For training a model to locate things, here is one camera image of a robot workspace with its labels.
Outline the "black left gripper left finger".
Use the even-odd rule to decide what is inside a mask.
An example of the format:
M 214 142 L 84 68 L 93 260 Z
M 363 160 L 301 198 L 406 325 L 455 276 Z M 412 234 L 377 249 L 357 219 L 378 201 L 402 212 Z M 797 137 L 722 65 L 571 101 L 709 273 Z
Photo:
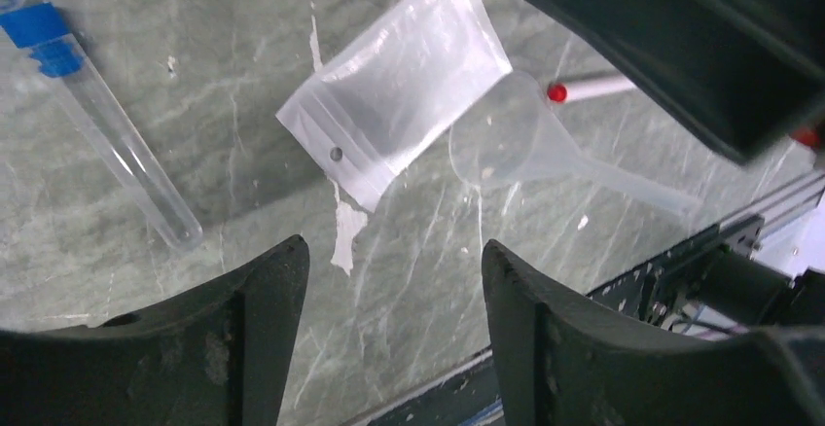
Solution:
M 97 327 L 1 334 L 5 425 L 273 425 L 310 256 L 293 235 L 251 262 Z

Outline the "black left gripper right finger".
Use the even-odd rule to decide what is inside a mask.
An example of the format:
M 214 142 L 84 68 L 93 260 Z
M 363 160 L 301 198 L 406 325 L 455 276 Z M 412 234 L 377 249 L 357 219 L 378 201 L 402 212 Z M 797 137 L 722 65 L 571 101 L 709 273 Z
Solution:
M 675 334 L 594 302 L 503 244 L 483 251 L 492 358 L 510 425 L 820 425 L 824 332 Z

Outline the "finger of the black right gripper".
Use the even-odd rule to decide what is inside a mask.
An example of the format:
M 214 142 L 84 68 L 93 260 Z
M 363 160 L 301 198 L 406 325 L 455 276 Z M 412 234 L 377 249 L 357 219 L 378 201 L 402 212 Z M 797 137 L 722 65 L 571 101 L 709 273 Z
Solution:
M 824 142 L 824 0 L 524 0 L 714 153 Z

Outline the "clear zip plastic bag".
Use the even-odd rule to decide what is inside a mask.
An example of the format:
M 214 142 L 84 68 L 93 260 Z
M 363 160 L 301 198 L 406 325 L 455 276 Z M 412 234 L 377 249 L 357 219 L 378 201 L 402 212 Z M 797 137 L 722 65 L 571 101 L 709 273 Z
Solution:
M 276 117 L 374 211 L 394 179 L 511 69 L 483 0 L 400 0 Z

